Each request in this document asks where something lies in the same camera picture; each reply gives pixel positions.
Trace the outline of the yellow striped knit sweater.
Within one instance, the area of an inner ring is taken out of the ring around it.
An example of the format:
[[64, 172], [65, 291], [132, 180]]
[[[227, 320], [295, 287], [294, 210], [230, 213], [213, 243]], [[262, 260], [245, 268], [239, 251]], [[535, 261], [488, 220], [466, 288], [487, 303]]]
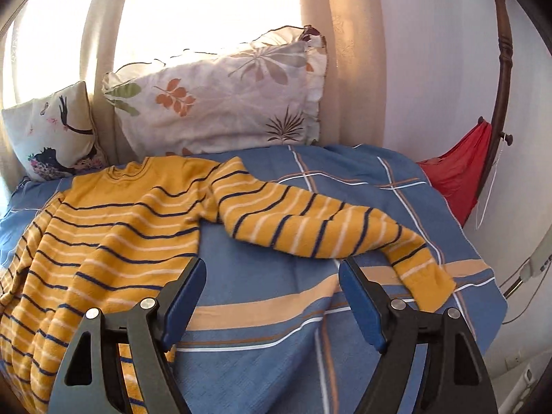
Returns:
[[261, 181], [239, 158], [154, 157], [78, 176], [30, 222], [1, 275], [1, 362], [28, 411], [46, 411], [85, 311], [157, 294], [197, 255], [202, 220], [298, 257], [378, 250], [427, 312], [456, 287], [426, 241], [383, 211]]

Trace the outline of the white power strip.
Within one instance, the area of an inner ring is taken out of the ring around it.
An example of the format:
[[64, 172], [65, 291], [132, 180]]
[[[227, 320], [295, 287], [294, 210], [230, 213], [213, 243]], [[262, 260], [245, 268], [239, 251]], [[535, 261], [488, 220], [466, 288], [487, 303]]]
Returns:
[[524, 262], [520, 272], [519, 278], [523, 283], [529, 281], [531, 278], [536, 278], [540, 274], [547, 270], [548, 265], [551, 263], [552, 254], [552, 226], [548, 228], [544, 237], [531, 253], [531, 256]]

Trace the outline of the red cloth bag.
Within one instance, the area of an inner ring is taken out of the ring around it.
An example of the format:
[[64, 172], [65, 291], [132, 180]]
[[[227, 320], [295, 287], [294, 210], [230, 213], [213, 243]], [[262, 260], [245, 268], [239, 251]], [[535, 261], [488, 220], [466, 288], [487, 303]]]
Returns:
[[484, 171], [491, 139], [491, 124], [483, 118], [452, 149], [421, 162], [430, 184], [446, 200], [456, 220], [463, 226], [478, 201], [478, 185]]

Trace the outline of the lady silhouette print cushion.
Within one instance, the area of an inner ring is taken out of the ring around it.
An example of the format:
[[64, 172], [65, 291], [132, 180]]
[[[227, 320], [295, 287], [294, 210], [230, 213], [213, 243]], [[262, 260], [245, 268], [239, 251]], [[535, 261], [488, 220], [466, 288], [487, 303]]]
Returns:
[[2, 118], [15, 155], [35, 181], [73, 177], [108, 165], [83, 81], [4, 109]]

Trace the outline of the dark wooden coat stand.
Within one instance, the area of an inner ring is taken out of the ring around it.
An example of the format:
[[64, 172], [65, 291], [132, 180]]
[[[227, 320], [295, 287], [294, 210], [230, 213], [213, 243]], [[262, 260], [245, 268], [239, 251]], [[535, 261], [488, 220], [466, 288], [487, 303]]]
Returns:
[[510, 17], [507, 10], [506, 0], [494, 0], [497, 20], [497, 34], [499, 47], [500, 72], [498, 78], [497, 93], [491, 118], [491, 134], [489, 147], [486, 151], [485, 162], [481, 177], [478, 183], [477, 195], [480, 196], [489, 178], [501, 142], [507, 146], [513, 144], [513, 136], [505, 133], [504, 126], [507, 118], [507, 111], [511, 90], [511, 78], [513, 69], [514, 44]]

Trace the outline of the floral leaf print pillow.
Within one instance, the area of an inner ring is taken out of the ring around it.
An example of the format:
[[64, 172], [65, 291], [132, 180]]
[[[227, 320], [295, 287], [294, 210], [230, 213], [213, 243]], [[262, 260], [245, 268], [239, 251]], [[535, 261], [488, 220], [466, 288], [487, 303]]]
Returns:
[[325, 37], [286, 25], [223, 52], [128, 63], [102, 91], [139, 158], [310, 145], [326, 67]]

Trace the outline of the beige window curtain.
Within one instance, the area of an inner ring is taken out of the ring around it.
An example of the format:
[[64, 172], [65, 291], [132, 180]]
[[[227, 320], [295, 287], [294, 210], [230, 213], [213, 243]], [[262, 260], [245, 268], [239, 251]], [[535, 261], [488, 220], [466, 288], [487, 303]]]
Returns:
[[107, 74], [227, 53], [286, 25], [310, 25], [326, 41], [325, 87], [310, 141], [381, 144], [381, 0], [1, 0], [1, 104], [83, 81], [99, 146], [108, 162], [121, 164], [135, 153], [103, 94]]

